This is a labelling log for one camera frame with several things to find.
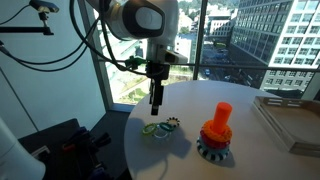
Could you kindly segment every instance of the white wall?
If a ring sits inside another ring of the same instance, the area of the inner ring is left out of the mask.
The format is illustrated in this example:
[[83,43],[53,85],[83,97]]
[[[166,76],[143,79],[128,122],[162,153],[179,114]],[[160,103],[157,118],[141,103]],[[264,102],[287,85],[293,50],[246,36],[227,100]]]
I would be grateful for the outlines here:
[[[76,35],[69,17],[69,1],[51,0],[60,11],[50,13],[49,26],[54,36],[37,34],[0,33],[0,40],[15,56],[30,61],[58,59],[73,51],[80,39]],[[5,21],[28,4],[26,0],[2,0],[0,22]],[[78,24],[83,29],[81,15],[76,5]],[[42,26],[38,13],[29,7],[17,18],[2,26]],[[51,65],[61,67],[66,63]],[[77,118],[80,125],[91,129],[105,114],[102,96],[98,86],[90,52],[87,52],[74,66],[60,72],[43,73],[22,67],[0,53],[0,67],[12,84],[31,119],[40,130],[71,118]],[[30,134],[35,129],[9,86],[0,78],[0,116],[18,137]]]

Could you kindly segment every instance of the green ring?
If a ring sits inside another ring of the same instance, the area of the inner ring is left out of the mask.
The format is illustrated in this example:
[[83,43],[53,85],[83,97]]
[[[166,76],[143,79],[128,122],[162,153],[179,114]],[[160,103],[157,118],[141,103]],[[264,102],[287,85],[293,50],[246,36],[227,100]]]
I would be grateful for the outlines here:
[[171,124],[165,123],[165,122],[161,122],[159,124],[160,128],[168,131],[168,132],[172,132],[174,130],[174,127]]
[[142,129],[142,134],[143,134],[143,135],[153,134],[156,129],[157,129],[157,124],[156,124],[156,123],[147,124],[147,125]]

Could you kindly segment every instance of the round white table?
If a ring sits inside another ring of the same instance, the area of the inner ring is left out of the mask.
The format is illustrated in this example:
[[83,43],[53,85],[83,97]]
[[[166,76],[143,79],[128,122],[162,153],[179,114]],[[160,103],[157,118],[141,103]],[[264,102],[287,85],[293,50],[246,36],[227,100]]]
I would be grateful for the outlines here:
[[[124,136],[125,155],[133,179],[320,179],[320,159],[283,150],[261,125],[255,96],[274,95],[232,83],[188,81],[164,89],[159,115],[151,116],[149,96],[131,112]],[[204,159],[196,140],[203,123],[213,118],[218,102],[233,106],[228,125],[233,131],[229,156],[217,163]],[[141,134],[148,123],[169,117],[181,123],[169,141]]]

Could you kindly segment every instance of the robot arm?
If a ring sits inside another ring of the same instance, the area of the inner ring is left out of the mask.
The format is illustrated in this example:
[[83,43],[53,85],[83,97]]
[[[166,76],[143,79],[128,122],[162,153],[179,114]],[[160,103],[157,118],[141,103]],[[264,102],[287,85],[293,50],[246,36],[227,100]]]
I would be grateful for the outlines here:
[[[99,11],[100,0],[87,0]],[[129,0],[121,5],[105,0],[106,24],[111,33],[121,40],[148,38],[147,74],[151,79],[151,114],[158,115],[162,105],[162,80],[169,77],[170,63],[186,63],[186,58],[172,52],[178,31],[178,2],[176,0]]]

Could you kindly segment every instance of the white cylinder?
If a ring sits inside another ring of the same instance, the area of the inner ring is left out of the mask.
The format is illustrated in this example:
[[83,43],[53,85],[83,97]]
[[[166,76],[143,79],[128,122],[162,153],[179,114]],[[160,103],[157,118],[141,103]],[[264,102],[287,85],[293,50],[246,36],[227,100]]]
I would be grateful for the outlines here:
[[43,179],[45,165],[31,156],[0,117],[0,180]]

